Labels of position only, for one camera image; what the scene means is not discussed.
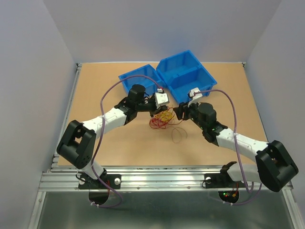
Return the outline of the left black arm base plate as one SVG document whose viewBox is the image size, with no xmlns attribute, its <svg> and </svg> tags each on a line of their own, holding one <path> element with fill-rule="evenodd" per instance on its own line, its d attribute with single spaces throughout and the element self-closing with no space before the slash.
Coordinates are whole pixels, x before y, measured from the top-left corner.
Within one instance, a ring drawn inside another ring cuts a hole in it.
<svg viewBox="0 0 305 229">
<path fill-rule="evenodd" d="M 107 189 L 107 187 L 98 179 L 93 179 L 87 174 L 80 172 L 77 173 L 78 189 L 90 190 L 90 189 Z M 113 189 L 121 188 L 122 176 L 120 174 L 102 174 L 100 179 Z"/>
</svg>

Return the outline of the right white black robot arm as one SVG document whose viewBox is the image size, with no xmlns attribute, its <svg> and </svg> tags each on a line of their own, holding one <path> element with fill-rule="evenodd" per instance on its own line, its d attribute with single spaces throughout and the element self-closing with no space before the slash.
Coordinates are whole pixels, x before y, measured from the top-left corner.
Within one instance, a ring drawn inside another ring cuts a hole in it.
<svg viewBox="0 0 305 229">
<path fill-rule="evenodd" d="M 297 165 L 281 142 L 274 140 L 268 143 L 234 133 L 232 129 L 217 121 L 216 111 L 211 104 L 180 103 L 173 110 L 178 120 L 193 121 L 209 143 L 237 150 L 255 162 L 253 165 L 240 165 L 233 161 L 224 165 L 219 173 L 206 179 L 206 188 L 231 187 L 234 183 L 246 179 L 249 182 L 261 183 L 273 192 L 279 192 L 298 174 Z"/>
</svg>

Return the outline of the small blue plastic bin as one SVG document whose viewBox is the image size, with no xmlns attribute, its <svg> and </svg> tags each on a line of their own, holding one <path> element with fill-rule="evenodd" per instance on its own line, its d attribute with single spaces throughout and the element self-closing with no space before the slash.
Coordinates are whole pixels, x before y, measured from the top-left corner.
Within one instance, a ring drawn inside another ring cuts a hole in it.
<svg viewBox="0 0 305 229">
<path fill-rule="evenodd" d="M 147 64 L 145 66 L 142 66 L 142 67 L 132 70 L 130 72 L 119 75 L 118 78 L 120 80 L 123 80 L 125 78 L 134 76 L 134 75 L 141 75 L 141 76 L 130 78 L 130 79 L 127 79 L 122 82 L 124 90 L 127 94 L 134 84 L 140 84 L 140 85 L 144 86 L 145 92 L 149 96 L 151 96 L 152 94 L 154 94 L 157 91 L 156 84 L 153 81 L 151 81 L 150 79 L 142 77 L 142 75 L 145 75 L 145 76 L 153 79 L 154 81 L 157 82 L 157 84 L 159 86 L 161 86 L 162 88 L 165 88 L 164 81 L 161 79 L 161 77 L 158 75 L 157 71 L 150 64 Z"/>
</svg>

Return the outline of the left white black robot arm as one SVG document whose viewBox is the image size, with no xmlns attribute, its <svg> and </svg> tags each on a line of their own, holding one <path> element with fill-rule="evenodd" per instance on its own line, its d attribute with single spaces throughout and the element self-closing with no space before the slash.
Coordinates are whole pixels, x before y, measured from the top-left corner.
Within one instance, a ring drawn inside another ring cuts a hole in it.
<svg viewBox="0 0 305 229">
<path fill-rule="evenodd" d="M 135 84 L 128 95 L 108 112 L 88 121 L 71 121 L 58 143 L 56 152 L 86 175 L 82 182 L 90 181 L 101 188 L 106 183 L 106 170 L 95 162 L 95 141 L 120 126 L 136 118 L 139 112 L 149 112 L 154 116 L 167 110 L 169 97 L 159 88 L 150 97 L 145 95 L 145 87 Z"/>
</svg>

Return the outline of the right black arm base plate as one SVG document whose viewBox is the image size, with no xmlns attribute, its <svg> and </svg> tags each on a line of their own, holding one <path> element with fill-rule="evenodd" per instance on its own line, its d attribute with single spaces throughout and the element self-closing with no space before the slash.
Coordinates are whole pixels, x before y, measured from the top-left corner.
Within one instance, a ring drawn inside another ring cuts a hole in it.
<svg viewBox="0 0 305 229">
<path fill-rule="evenodd" d="M 205 174 L 202 182 L 203 188 L 241 188 L 244 184 L 241 181 L 233 181 L 228 175 L 221 173 Z"/>
</svg>

